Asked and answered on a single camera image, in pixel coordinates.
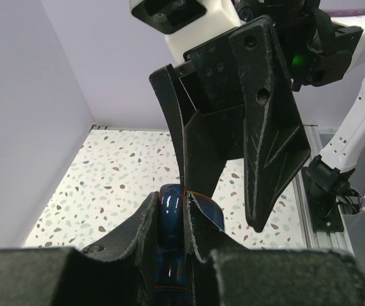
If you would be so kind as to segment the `dark blue glazed mug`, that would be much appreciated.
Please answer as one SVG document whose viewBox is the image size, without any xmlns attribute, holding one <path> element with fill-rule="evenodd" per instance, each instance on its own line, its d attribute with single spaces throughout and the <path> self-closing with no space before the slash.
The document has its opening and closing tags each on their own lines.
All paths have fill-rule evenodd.
<svg viewBox="0 0 365 306">
<path fill-rule="evenodd" d="M 186 189 L 181 184 L 166 184 L 159 191 L 157 290 L 182 291 L 187 287 L 183 217 L 185 194 Z"/>
</svg>

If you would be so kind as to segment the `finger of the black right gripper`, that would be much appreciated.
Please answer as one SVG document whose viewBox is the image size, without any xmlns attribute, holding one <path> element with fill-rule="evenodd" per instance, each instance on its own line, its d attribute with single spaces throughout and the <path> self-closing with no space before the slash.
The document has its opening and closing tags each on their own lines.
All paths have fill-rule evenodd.
<svg viewBox="0 0 365 306">
<path fill-rule="evenodd" d="M 195 102 L 206 100 L 202 86 L 187 93 L 181 73 L 188 79 L 196 75 L 185 64 L 168 64 L 151 73 L 149 81 L 172 138 L 181 184 L 212 197 L 227 161 L 243 157 L 243 107 L 201 110 Z"/>
</svg>

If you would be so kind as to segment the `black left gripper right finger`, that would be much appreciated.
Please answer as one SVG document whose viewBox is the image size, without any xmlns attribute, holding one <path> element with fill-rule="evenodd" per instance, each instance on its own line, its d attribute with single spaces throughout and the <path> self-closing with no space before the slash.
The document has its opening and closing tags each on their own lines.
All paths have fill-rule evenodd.
<svg viewBox="0 0 365 306">
<path fill-rule="evenodd" d="M 348 252 L 248 249 L 184 199 L 190 305 L 365 305 L 365 274 Z"/>
</svg>

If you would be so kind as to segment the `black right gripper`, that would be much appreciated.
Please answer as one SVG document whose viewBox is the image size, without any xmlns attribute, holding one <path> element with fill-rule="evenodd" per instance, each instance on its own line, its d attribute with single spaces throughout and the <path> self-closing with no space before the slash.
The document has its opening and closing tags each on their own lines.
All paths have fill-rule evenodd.
<svg viewBox="0 0 365 306">
<path fill-rule="evenodd" d="M 310 157 L 293 93 L 342 79 L 362 36 L 318 1 L 235 1 L 242 21 L 184 53 L 182 84 L 196 108 L 244 105 L 246 221 L 256 232 Z"/>
</svg>

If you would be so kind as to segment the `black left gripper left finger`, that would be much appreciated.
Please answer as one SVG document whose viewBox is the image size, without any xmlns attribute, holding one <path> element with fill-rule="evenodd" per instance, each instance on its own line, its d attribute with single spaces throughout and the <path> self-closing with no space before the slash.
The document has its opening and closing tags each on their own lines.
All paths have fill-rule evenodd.
<svg viewBox="0 0 365 306">
<path fill-rule="evenodd" d="M 153 192 L 81 251 L 0 249 L 0 305 L 153 305 L 157 212 Z"/>
</svg>

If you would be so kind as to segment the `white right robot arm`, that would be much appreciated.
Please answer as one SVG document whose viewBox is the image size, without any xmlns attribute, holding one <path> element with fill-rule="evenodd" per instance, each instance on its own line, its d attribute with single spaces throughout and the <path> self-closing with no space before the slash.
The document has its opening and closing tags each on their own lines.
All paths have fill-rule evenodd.
<svg viewBox="0 0 365 306">
<path fill-rule="evenodd" d="M 318 1 L 141 1 L 134 17 L 163 33 L 177 66 L 152 73 L 183 188 L 212 196 L 229 160 L 244 161 L 247 223 L 263 230 L 303 171 L 313 227 L 335 228 L 365 146 L 365 78 L 332 140 L 311 156 L 294 93 L 365 64 L 365 9 Z"/>
</svg>

